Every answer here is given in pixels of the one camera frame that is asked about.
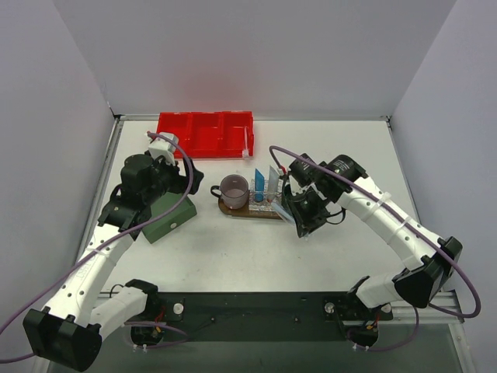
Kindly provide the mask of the toothbrush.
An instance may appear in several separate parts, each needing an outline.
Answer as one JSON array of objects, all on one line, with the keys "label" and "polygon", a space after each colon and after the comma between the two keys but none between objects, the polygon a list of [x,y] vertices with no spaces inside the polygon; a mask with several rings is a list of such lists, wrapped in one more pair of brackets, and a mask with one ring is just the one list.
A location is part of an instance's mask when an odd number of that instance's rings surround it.
[{"label": "toothbrush", "polygon": [[249,159],[249,132],[248,128],[244,127],[244,148],[242,149],[242,158]]},{"label": "toothbrush", "polygon": [[280,202],[273,200],[270,205],[280,218],[288,224],[295,226],[299,238],[308,238],[308,230]]}]

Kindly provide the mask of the clear plastic bag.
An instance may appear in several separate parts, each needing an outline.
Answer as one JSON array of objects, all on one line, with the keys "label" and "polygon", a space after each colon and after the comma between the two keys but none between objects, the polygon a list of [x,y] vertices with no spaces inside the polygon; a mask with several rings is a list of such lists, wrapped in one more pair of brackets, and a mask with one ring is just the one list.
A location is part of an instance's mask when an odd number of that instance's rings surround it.
[{"label": "clear plastic bag", "polygon": [[253,212],[273,212],[273,208],[271,203],[272,202],[281,202],[281,187],[283,185],[282,180],[278,180],[278,185],[276,192],[273,196],[273,199],[271,201],[268,201],[268,188],[269,188],[269,181],[265,180],[264,183],[264,190],[263,190],[263,199],[260,202],[257,202],[255,200],[255,195],[257,193],[257,190],[255,189],[255,180],[251,179],[250,180],[250,190],[249,190],[249,199],[248,199],[248,209]]}]

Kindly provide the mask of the blue toothpaste tube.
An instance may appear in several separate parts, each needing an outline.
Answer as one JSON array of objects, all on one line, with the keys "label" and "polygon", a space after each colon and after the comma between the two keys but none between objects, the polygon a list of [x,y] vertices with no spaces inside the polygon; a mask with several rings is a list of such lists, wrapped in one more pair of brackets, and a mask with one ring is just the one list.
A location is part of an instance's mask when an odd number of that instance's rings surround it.
[{"label": "blue toothpaste tube", "polygon": [[255,179],[254,179],[254,201],[256,203],[261,203],[264,200],[264,190],[265,190],[265,178],[264,175],[255,169]]}]

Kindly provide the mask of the translucent purple cup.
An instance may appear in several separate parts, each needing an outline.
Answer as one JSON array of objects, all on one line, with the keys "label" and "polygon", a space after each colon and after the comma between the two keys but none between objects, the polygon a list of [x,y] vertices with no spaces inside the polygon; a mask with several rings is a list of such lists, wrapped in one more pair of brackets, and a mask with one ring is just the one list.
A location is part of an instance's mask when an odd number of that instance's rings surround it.
[{"label": "translucent purple cup", "polygon": [[219,185],[212,186],[210,193],[228,209],[238,210],[249,199],[249,184],[245,177],[231,174],[223,178]]}]

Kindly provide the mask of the white toothpaste tube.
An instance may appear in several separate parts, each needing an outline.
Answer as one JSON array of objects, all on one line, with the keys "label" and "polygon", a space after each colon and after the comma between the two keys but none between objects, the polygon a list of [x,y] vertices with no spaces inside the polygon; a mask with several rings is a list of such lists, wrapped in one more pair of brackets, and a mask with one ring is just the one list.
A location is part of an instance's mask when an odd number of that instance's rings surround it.
[{"label": "white toothpaste tube", "polygon": [[269,179],[267,184],[267,194],[266,199],[268,202],[272,202],[276,197],[279,189],[280,174],[272,166],[269,168]]}]

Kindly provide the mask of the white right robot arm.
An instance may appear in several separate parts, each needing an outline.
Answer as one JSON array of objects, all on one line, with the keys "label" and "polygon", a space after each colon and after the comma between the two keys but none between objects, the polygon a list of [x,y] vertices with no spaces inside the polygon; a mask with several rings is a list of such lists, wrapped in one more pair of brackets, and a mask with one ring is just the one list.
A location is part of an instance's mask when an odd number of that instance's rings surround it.
[{"label": "white right robot arm", "polygon": [[424,309],[453,273],[449,260],[458,261],[462,244],[453,236],[443,239],[420,225],[382,191],[359,164],[339,155],[312,167],[302,154],[289,166],[301,191],[290,185],[282,190],[283,205],[294,218],[297,234],[305,237],[329,223],[329,204],[340,207],[339,215],[352,213],[373,230],[401,259],[404,268],[396,274],[364,277],[354,287],[356,297],[369,309],[397,300]]}]

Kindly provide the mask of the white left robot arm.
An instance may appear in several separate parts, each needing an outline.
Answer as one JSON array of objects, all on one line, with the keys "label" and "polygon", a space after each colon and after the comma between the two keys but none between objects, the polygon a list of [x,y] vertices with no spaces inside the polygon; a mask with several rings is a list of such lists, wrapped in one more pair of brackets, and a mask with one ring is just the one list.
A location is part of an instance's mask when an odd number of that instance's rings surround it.
[{"label": "white left robot arm", "polygon": [[97,358],[103,341],[129,319],[152,319],[160,312],[158,289],[146,281],[132,280],[110,300],[96,301],[121,256],[141,230],[155,222],[153,203],[168,192],[180,200],[195,194],[203,173],[184,157],[185,175],[164,155],[128,157],[120,184],[102,209],[93,240],[41,310],[30,309],[23,328],[33,353],[78,372]]}]

